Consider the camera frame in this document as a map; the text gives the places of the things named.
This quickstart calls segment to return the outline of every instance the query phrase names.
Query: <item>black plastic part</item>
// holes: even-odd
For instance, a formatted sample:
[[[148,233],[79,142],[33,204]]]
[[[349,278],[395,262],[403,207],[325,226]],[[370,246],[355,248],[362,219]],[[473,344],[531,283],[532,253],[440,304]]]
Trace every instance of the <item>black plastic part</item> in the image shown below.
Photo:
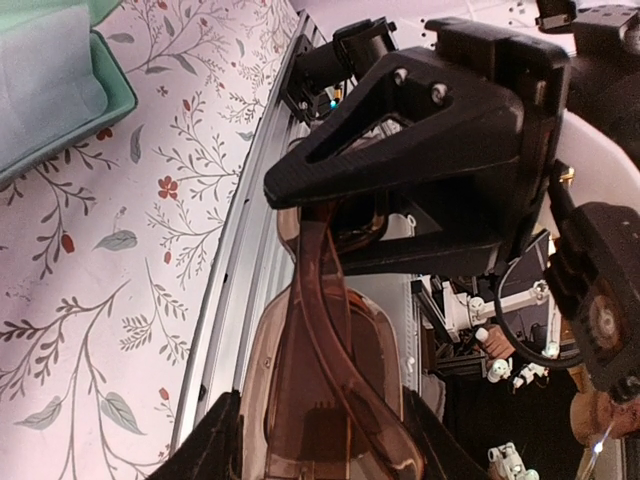
[[[640,51],[625,43],[631,32],[640,35],[640,13],[606,5],[581,13],[572,26],[578,55],[572,60],[567,108],[616,142],[640,168]]]
[[[545,278],[594,386],[624,403],[640,395],[640,215],[587,203],[559,228]]]
[[[425,455],[422,480],[489,480],[417,392],[403,387],[404,424]]]
[[[575,2],[567,0],[536,0],[540,16],[536,25],[542,33],[557,34],[571,32],[571,22],[577,16]]]
[[[293,47],[293,57],[298,59],[301,55],[313,51],[311,41],[300,35]],[[311,123],[315,118],[318,108],[318,93],[310,86],[307,74],[299,66],[298,60],[290,62],[284,72],[280,96],[299,122]]]
[[[386,191],[395,211],[429,226],[415,238],[341,255],[348,275],[480,275],[519,256],[538,217],[566,100],[568,56],[553,44],[465,20],[427,27],[438,32],[436,52],[382,57],[265,176],[273,208]],[[389,118],[400,132],[347,150]]]
[[[438,308],[438,305],[435,301],[429,298],[429,294],[425,291],[421,280],[414,280],[411,282],[411,293],[413,294],[414,301],[418,305],[418,308],[427,320],[429,320],[429,323],[435,330],[438,340],[444,343],[453,343],[451,335],[449,335],[449,332],[447,332],[446,327],[440,320],[442,312],[438,315],[438,312],[435,310]]]
[[[223,393],[178,450],[149,480],[242,478],[240,393]]]
[[[364,20],[341,28],[333,34],[336,55],[360,81],[378,60],[397,50],[390,35],[395,30],[395,24],[388,23],[386,18]]]
[[[307,124],[324,103],[324,90],[352,76],[360,80],[387,53],[396,50],[385,18],[365,20],[338,30],[333,41],[314,48],[305,35],[296,39],[294,61],[285,71],[280,94],[296,118]]]

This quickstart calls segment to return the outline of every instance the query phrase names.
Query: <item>black mount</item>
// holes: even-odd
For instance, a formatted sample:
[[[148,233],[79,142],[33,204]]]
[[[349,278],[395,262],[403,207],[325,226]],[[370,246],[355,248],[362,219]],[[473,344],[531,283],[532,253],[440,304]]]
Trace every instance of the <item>black mount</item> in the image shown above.
[[[276,209],[388,192],[424,228],[344,253],[345,273],[480,275],[519,256],[547,188],[569,59],[553,44],[454,18],[436,52],[381,57],[340,107],[265,176]],[[348,147],[393,119],[403,128]]]
[[[365,20],[335,32],[333,40],[314,48],[307,36],[294,44],[294,61],[285,71],[280,95],[298,121],[310,124],[327,102],[324,90],[355,77],[360,80],[387,53],[396,50],[394,23]]]

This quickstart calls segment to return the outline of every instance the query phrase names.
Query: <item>floral pattern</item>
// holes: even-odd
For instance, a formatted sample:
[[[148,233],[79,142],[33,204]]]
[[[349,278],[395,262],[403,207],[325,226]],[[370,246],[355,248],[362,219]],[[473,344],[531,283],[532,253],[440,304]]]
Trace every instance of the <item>floral pattern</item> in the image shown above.
[[[210,265],[296,24],[286,0],[125,0],[99,26],[138,109],[0,192],[2,478],[141,479],[168,457]]]

